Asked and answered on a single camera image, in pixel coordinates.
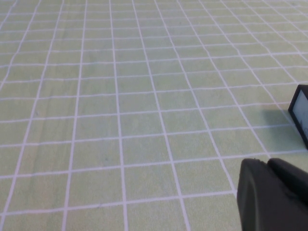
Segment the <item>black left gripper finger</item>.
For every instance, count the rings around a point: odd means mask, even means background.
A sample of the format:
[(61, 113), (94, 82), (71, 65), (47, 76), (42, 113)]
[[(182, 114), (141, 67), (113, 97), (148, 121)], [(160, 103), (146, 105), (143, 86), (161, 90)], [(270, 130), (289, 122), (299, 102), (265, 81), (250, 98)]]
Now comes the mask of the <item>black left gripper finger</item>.
[(306, 231), (308, 174), (279, 158), (244, 159), (237, 205), (243, 231)]

